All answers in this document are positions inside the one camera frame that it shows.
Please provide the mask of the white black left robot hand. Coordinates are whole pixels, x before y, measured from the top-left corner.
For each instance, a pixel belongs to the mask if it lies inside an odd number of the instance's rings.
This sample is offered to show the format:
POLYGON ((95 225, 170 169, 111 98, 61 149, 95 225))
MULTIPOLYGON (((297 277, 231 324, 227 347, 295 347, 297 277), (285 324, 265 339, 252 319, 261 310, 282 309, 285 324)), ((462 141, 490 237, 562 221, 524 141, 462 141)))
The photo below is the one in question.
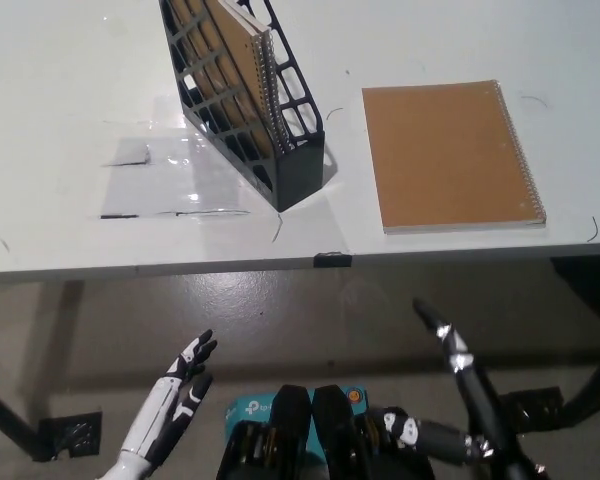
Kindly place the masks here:
POLYGON ((207 330, 176 356, 136 415, 122 444, 123 452, 145 460, 153 469, 164 463, 213 382, 205 362, 217 345, 213 331, 207 330))

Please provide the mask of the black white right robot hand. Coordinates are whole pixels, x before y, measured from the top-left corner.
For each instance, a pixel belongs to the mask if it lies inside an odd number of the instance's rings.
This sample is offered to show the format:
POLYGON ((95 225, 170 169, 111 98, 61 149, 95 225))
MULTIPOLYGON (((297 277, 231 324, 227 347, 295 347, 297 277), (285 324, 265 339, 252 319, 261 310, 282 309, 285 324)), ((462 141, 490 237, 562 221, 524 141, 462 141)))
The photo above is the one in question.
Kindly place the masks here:
POLYGON ((426 329, 439 341, 470 419, 474 434, 440 423, 399 414, 395 409, 369 411, 377 426, 407 448, 453 465, 491 463, 512 465, 522 458, 516 433, 509 424, 491 382, 456 327, 425 300, 413 308, 426 329))

